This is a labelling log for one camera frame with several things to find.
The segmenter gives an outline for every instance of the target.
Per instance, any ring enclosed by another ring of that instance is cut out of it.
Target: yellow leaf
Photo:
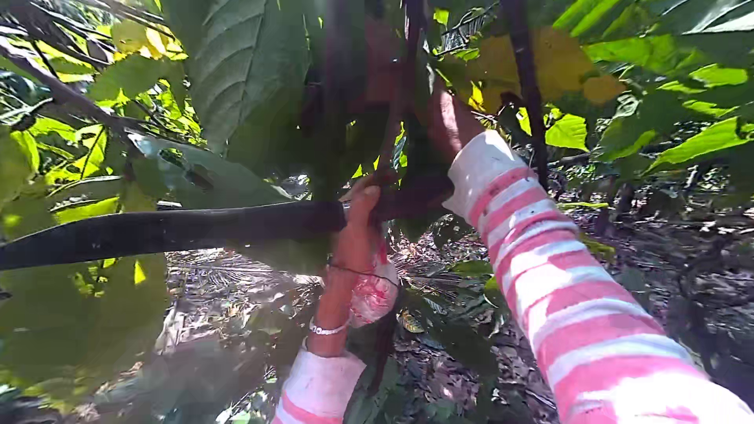
[[[542,100],[558,100],[568,91],[580,91],[587,74],[596,73],[590,58],[567,32],[545,26],[534,31],[537,81]],[[470,81],[481,81],[484,109],[495,113],[500,108],[500,93],[521,97],[521,87],[510,36],[485,38],[479,43],[480,55],[465,63]],[[467,88],[461,86],[459,93]]]
[[[589,78],[584,82],[584,97],[603,105],[626,90],[626,86],[612,75]]]
[[[144,280],[146,280],[146,274],[144,273],[141,264],[137,260],[136,266],[133,267],[133,283],[141,284]]]
[[[143,56],[159,59],[165,52],[159,32],[132,20],[113,25],[112,40],[115,48],[125,54],[139,52]]]
[[[421,323],[411,316],[408,311],[404,310],[400,313],[400,315],[397,316],[398,322],[403,325],[403,328],[408,330],[411,333],[424,333],[424,328],[421,326]]]

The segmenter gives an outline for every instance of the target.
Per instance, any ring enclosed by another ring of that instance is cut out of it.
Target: twig
[[[44,53],[42,53],[42,51],[39,50],[38,41],[32,40],[32,47],[34,48],[34,51],[37,52],[39,57],[42,59],[42,62],[44,63],[44,65],[50,70],[50,73],[52,74],[52,76],[57,79],[60,79],[60,76],[57,74],[57,72],[55,72],[55,68],[52,67],[52,64],[50,63],[50,61],[47,59]]]
[[[84,172],[87,170],[87,165],[89,164],[89,158],[92,157],[92,153],[94,152],[94,149],[97,147],[97,143],[100,141],[100,137],[102,136],[102,133],[105,132],[105,125],[100,128],[100,132],[97,134],[97,138],[94,139],[94,143],[92,143],[91,149],[89,149],[89,153],[87,153],[87,158],[84,159],[84,166],[81,167],[81,176],[79,177],[80,180],[84,179]]]
[[[44,105],[46,105],[46,104],[48,104],[49,102],[52,102],[52,101],[54,101],[52,98],[50,98],[50,99],[44,99],[44,100],[40,101],[39,103],[35,104],[34,106],[27,106],[27,107],[23,107],[23,108],[16,109],[16,110],[11,110],[8,113],[0,115],[0,121],[4,121],[5,119],[13,118],[14,116],[20,115],[22,113],[23,114],[27,114],[27,115],[34,115],[37,112],[39,112],[39,110],[41,108],[43,108]]]
[[[408,20],[406,59],[400,69],[400,83],[394,88],[395,93],[390,102],[390,112],[388,113],[388,122],[385,125],[382,147],[380,147],[377,171],[389,168],[393,161],[393,150],[395,150],[395,137],[398,124],[406,113],[406,106],[408,104],[406,96],[412,96],[414,93],[419,36],[421,35],[421,29],[425,26],[423,3],[418,0],[406,0],[404,3],[406,19]]]
[[[547,146],[544,144],[544,119],[542,119],[542,95],[537,86],[537,72],[534,64],[534,51],[529,36],[526,2],[523,0],[503,0],[500,3],[501,14],[504,14],[510,27],[510,41],[516,56],[521,92],[526,111],[532,118],[532,147],[534,148],[534,163],[537,166],[539,183],[547,190]]]
[[[131,6],[126,6],[118,2],[111,2],[109,0],[77,0],[77,1],[80,3],[84,3],[86,5],[89,5],[93,8],[98,8],[100,10],[107,11],[122,19],[129,19],[136,23],[140,23],[148,28],[153,29],[154,31],[161,33],[162,35],[175,39],[175,36],[173,34],[170,34],[169,32],[157,26],[157,25],[165,25],[165,21],[162,20],[162,18],[157,15],[147,14],[146,12],[140,11],[139,9],[132,8]]]
[[[79,33],[78,31],[89,32],[90,34],[99,35],[100,37],[103,37],[103,38],[110,38],[110,36],[107,34],[103,34],[95,29],[87,28],[84,24],[76,22],[73,19],[63,16],[62,14],[59,14],[55,11],[51,11],[49,9],[43,8],[41,5],[38,5],[36,3],[31,3],[31,5],[39,9],[43,14],[46,14],[47,17],[50,18],[50,20],[52,20],[53,22],[61,26],[65,26],[66,29],[75,32],[82,38],[86,38],[86,37],[82,35],[81,33]]]
[[[130,139],[126,137],[126,126],[121,119],[105,112],[83,94],[73,91],[69,86],[62,83],[61,80],[54,78],[49,72],[42,69],[38,63],[21,54],[20,49],[11,45],[11,43],[5,38],[0,38],[0,55],[6,57],[14,65],[33,75],[42,84],[47,85],[52,91],[53,97],[56,100],[59,100],[59,103],[71,103],[71,105],[85,115],[88,115],[112,128],[116,131],[118,136],[121,136],[125,143],[128,143],[126,140],[130,141]],[[138,151],[136,144],[131,142],[130,145]]]

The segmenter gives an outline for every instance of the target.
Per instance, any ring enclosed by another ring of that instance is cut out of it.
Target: hand
[[[469,106],[448,92],[441,78],[435,79],[427,110],[418,110],[416,115],[427,127],[435,149],[448,163],[452,163],[461,149],[485,130]]]
[[[372,271],[376,249],[377,228],[369,223],[379,200],[380,187],[374,174],[358,180],[340,201],[349,201],[348,223],[336,236],[333,264],[358,272]]]
[[[325,292],[314,316],[314,323],[326,330],[341,327],[351,316],[351,298],[359,275],[343,269],[372,271],[379,233],[370,224],[369,214],[379,200],[380,188],[376,182],[374,175],[364,177],[341,198],[341,201],[350,201],[351,206],[348,208],[348,222],[335,239],[333,264],[338,268],[331,269],[325,276]],[[307,349],[323,358],[340,356],[347,333],[345,330],[329,336],[309,333]]]

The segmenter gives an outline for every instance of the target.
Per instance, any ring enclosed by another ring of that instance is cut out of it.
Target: stem
[[[52,67],[52,64],[50,64],[50,61],[47,59],[47,57],[42,53],[42,50],[39,49],[38,41],[32,40],[32,47],[34,48],[34,51],[37,52],[39,57],[42,59],[42,62],[44,65],[50,70],[50,73],[53,77],[60,79],[60,76],[55,72],[55,68]]]
[[[102,136],[102,133],[105,131],[105,125],[100,128],[100,133],[97,134],[97,138],[94,139],[94,143],[92,144],[92,148],[89,149],[89,153],[87,153],[87,158],[84,159],[84,166],[81,167],[81,176],[79,176],[80,180],[84,179],[84,172],[87,170],[87,165],[89,164],[89,158],[92,157],[92,152],[94,152],[94,149],[97,147],[97,143],[100,141],[100,137]]]
[[[14,65],[33,75],[42,84],[47,85],[52,91],[52,97],[55,98],[55,100],[58,100],[57,102],[59,104],[70,103],[90,118],[100,121],[106,126],[112,128],[116,134],[122,138],[124,143],[128,143],[126,141],[129,140],[125,132],[126,125],[121,119],[105,112],[83,94],[73,91],[69,86],[62,83],[61,80],[54,78],[48,71],[42,69],[38,63],[26,57],[20,49],[11,45],[6,38],[0,38],[0,55],[6,57]],[[138,151],[135,144],[131,143],[130,146]]]
[[[134,22],[140,23],[167,37],[175,39],[175,36],[173,34],[170,34],[169,32],[165,31],[159,26],[156,26],[156,25],[165,25],[165,21],[157,15],[153,15],[145,11],[140,11],[139,9],[132,8],[131,6],[126,6],[118,2],[113,2],[111,0],[78,0],[78,1],[80,3],[84,3],[85,5],[89,5],[93,8],[97,8],[97,9],[109,12],[111,14],[114,14],[115,16],[120,17],[121,19],[129,19]]]
[[[421,28],[425,26],[424,11],[422,10],[422,3],[418,0],[406,0],[404,3],[408,26],[408,33],[406,34],[406,59],[403,62],[403,67],[400,69],[400,83],[394,88],[395,93],[393,100],[390,102],[390,112],[388,113],[388,122],[385,125],[385,135],[382,140],[382,147],[380,148],[377,171],[387,169],[393,161],[393,150],[395,149],[398,124],[406,113],[408,105],[406,95],[412,96],[416,86],[416,56],[418,54]]]
[[[547,146],[544,144],[544,113],[542,112],[542,95],[537,86],[537,72],[534,64],[534,51],[529,36],[526,2],[524,0],[502,0],[501,14],[504,14],[510,26],[510,41],[516,55],[521,93],[526,111],[531,117],[533,161],[537,167],[539,183],[547,191]]]

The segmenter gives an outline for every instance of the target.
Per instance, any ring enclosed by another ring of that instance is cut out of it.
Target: white and pink sleeve
[[[499,134],[474,137],[449,175],[445,206],[489,247],[564,424],[754,422],[591,256]]]

